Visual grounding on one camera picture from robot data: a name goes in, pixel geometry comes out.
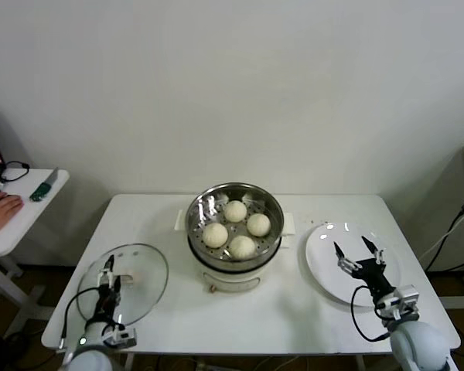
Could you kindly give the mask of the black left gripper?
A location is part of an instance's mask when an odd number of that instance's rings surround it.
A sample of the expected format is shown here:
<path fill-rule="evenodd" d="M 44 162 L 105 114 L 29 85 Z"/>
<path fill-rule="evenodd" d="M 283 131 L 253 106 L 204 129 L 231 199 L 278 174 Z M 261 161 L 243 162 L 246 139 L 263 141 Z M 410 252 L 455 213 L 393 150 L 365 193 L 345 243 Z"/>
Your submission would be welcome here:
<path fill-rule="evenodd" d="M 96 320 L 113 320 L 114 310 L 120 301 L 121 276 L 114 279 L 114 255 L 110 255 L 97 275 L 98 300 L 94 309 Z"/>

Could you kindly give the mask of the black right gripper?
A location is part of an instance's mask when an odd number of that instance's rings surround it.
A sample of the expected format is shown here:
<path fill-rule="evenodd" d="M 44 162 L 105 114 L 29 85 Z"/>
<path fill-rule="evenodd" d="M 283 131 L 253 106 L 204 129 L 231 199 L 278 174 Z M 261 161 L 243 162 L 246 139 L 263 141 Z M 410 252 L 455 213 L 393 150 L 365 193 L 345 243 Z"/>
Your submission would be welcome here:
<path fill-rule="evenodd" d="M 385 295 L 392 294 L 394 286 L 391 285 L 384 275 L 386 263 L 383 258 L 383 251 L 379 250 L 374 242 L 365 236 L 361 238 L 373 256 L 354 262 L 346 258 L 339 245 L 334 242 L 337 265 L 346 273 L 350 273 L 352 278 L 364 281 L 373 298 L 382 298 Z"/>

